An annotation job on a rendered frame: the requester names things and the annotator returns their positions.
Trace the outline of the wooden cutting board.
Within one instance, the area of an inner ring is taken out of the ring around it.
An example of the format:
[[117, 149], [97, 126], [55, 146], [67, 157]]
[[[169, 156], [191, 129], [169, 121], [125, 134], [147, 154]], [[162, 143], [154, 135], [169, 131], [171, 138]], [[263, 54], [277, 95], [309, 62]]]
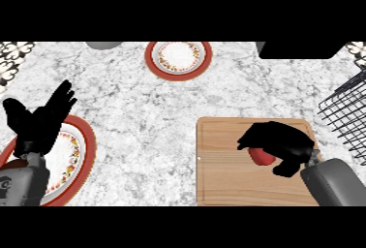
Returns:
[[277, 121], [299, 129], [314, 140], [303, 119], [200, 117], [196, 124], [196, 194], [197, 205], [315, 206], [299, 173], [290, 178], [272, 174], [272, 167], [258, 166], [237, 139], [253, 122]]

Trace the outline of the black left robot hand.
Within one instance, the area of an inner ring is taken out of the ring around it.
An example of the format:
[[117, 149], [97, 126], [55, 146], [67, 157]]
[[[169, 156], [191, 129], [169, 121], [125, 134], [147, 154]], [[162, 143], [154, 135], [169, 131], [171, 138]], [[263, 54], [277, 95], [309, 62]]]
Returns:
[[41, 155], [50, 152], [75, 102], [67, 80], [58, 85], [45, 105], [35, 111], [29, 111], [14, 98], [2, 101], [7, 125], [17, 135], [14, 147], [17, 158], [29, 152]]

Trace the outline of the grey round object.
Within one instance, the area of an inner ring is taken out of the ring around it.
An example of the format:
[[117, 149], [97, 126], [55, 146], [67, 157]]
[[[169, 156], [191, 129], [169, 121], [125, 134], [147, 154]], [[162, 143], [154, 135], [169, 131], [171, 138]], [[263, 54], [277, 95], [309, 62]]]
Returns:
[[111, 49], [120, 45], [120, 42], [86, 42], [86, 45], [97, 50]]

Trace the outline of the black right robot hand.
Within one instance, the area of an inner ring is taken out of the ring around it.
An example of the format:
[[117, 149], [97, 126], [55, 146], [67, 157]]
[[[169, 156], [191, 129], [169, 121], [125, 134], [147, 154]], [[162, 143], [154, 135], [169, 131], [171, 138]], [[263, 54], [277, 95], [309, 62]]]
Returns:
[[296, 174], [299, 165], [309, 160], [314, 147], [314, 141], [299, 129], [274, 121], [252, 123], [237, 144], [238, 150], [246, 147], [261, 148], [266, 154], [281, 159], [272, 173], [283, 177]]

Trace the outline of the red round placemat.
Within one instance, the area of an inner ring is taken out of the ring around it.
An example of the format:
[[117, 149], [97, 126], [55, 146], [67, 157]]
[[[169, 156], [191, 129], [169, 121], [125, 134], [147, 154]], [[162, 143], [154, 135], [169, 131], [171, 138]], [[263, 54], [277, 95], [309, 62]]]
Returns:
[[210, 58], [207, 42], [148, 42], [144, 51], [150, 72], [171, 81], [196, 78], [204, 72]]
[[88, 177], [95, 157], [95, 137], [88, 123], [69, 115], [58, 132], [45, 167], [50, 179], [42, 206], [64, 205], [75, 196]]

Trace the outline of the white floral rimmed plate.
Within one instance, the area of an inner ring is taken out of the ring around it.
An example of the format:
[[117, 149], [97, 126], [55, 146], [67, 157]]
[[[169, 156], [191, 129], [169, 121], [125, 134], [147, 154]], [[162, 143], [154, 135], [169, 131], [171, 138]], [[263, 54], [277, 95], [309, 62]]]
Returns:
[[61, 195], [75, 180], [82, 166], [83, 153], [83, 136], [78, 128], [70, 124], [61, 124], [51, 151], [44, 156], [50, 178], [45, 195], [41, 199], [42, 205]]
[[203, 64], [206, 51], [200, 42], [156, 42], [153, 64], [169, 75], [187, 75]]

